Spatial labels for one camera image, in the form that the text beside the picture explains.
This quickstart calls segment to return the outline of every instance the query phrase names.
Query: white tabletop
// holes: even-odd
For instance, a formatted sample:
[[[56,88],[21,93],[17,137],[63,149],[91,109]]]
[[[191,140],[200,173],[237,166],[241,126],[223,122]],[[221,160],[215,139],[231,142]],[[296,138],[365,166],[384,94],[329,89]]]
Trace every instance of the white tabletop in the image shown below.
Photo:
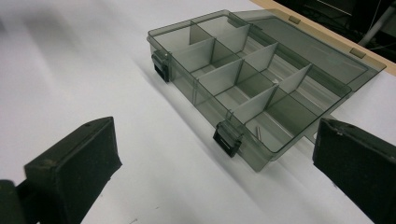
[[[247,0],[2,1],[0,179],[81,124],[113,116],[122,167],[83,223],[372,223],[299,141],[255,173],[156,74],[147,32]],[[381,72],[332,114],[396,145],[396,77]]]

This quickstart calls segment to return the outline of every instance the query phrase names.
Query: small metal object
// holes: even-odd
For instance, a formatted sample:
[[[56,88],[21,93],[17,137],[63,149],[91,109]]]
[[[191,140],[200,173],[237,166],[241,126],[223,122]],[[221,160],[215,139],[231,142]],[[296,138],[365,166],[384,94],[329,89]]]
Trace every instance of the small metal object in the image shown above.
[[[262,140],[262,132],[260,131],[260,126],[256,128],[257,138],[261,141]]]

